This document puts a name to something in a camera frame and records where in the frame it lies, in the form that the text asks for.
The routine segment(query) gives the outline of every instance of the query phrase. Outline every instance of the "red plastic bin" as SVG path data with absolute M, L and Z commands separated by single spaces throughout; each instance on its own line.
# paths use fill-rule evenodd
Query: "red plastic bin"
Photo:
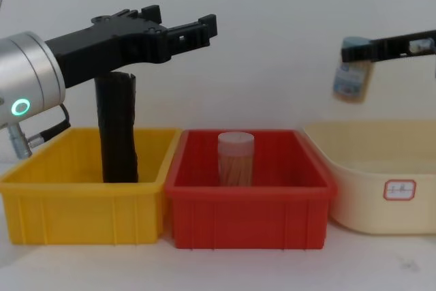
M 253 185 L 221 187 L 223 130 L 182 134 L 166 183 L 173 237 L 185 249 L 321 249 L 337 189 L 309 143 L 292 130 L 255 136 Z

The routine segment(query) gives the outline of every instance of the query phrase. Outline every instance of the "black cable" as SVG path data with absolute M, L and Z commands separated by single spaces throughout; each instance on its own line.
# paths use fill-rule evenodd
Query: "black cable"
M 41 137 L 44 139 L 44 142 L 49 141 L 51 138 L 54 138 L 58 134 L 71 127 L 71 124 L 69 124 L 69 113 L 67 108 L 64 106 L 64 104 L 60 104 L 59 107 L 61 107 L 63 114 L 65 115 L 65 119 L 59 124 L 56 124 L 50 129 L 46 129 L 40 133 Z

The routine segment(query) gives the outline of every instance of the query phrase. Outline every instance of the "white table surface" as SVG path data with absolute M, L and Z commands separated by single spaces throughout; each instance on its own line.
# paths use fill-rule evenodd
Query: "white table surface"
M 10 168 L 0 164 L 0 173 Z M 0 209 L 0 290 L 436 290 L 436 237 L 375 237 L 330 224 L 321 251 L 13 246 Z

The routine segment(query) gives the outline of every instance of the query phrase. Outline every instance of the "cream plastic tub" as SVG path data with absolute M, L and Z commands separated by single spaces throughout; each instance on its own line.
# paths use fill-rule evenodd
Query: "cream plastic tub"
M 336 177 L 331 216 L 371 234 L 436 233 L 436 121 L 305 127 Z

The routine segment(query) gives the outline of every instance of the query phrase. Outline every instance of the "robotic arm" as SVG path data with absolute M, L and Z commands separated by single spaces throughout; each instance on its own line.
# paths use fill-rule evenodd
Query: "robotic arm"
M 32 32 L 0 40 L 0 129 L 7 127 L 19 158 L 30 147 L 69 127 L 65 121 L 46 137 L 27 140 L 19 123 L 59 106 L 65 90 L 132 63 L 163 63 L 172 55 L 209 46 L 217 35 L 215 15 L 167 29 L 159 6 L 98 16 L 87 29 L 44 42 Z

